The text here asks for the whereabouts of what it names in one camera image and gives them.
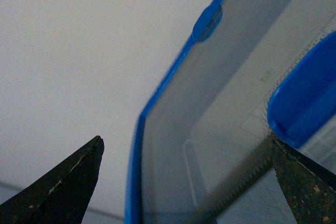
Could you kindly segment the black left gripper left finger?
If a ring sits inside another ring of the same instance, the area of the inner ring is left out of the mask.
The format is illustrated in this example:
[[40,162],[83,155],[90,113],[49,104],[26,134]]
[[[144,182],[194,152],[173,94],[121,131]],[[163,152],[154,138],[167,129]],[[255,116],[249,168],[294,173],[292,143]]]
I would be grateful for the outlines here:
[[1,204],[1,223],[81,223],[104,152],[94,137],[30,186]]

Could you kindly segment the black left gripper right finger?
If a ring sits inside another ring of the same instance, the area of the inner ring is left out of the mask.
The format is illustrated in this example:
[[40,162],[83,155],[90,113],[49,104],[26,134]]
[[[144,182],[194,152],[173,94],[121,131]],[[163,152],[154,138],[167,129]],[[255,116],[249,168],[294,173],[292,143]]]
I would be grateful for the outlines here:
[[335,174],[271,134],[277,181],[297,223],[335,223]]

